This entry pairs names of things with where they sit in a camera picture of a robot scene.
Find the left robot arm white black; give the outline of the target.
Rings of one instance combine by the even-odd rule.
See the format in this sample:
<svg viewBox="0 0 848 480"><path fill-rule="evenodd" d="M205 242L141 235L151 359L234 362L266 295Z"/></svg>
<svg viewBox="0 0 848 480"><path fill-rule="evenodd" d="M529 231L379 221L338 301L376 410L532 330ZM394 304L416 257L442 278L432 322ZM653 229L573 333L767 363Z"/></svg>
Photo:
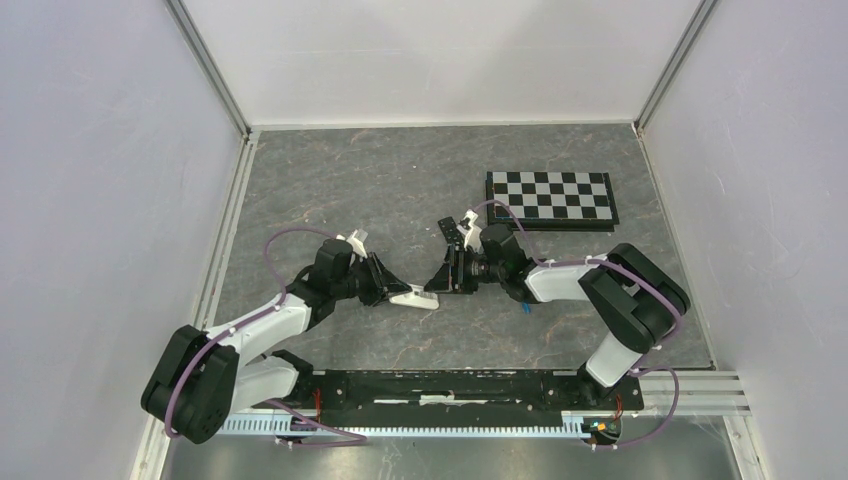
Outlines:
<svg viewBox="0 0 848 480"><path fill-rule="evenodd" d="M327 239L313 263L266 304L208 331L191 325L176 330L142 392L141 408L163 422L168 436L200 444L231 414L256 404L281 399L290 407L306 405L313 379L268 351L353 298L368 307L439 305L433 293L392 274L356 235Z"/></svg>

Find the white remote control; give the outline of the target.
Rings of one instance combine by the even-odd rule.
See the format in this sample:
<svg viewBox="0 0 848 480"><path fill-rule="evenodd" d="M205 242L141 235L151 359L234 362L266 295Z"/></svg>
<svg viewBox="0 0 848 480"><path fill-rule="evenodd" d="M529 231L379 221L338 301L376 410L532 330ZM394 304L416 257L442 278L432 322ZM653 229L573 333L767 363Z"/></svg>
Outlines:
<svg viewBox="0 0 848 480"><path fill-rule="evenodd" d="M426 292L419 285L411 285L410 288L409 292L391 296L389 302L393 305L424 310L437 310L439 308L439 299L436 293Z"/></svg>

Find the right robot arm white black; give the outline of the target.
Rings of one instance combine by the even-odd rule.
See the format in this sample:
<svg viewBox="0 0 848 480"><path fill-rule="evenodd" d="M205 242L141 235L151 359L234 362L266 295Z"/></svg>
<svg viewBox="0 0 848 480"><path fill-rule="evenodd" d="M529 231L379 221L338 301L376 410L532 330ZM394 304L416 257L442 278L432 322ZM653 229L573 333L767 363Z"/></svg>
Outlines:
<svg viewBox="0 0 848 480"><path fill-rule="evenodd" d="M497 284L523 304L587 301L608 332L581 366L580 400L602 408L619 381L673 333L691 300L683 288L629 243L578 261L542 261L527 255L514 232L496 224L477 232L447 225L445 258L425 284L436 294L470 295Z"/></svg>

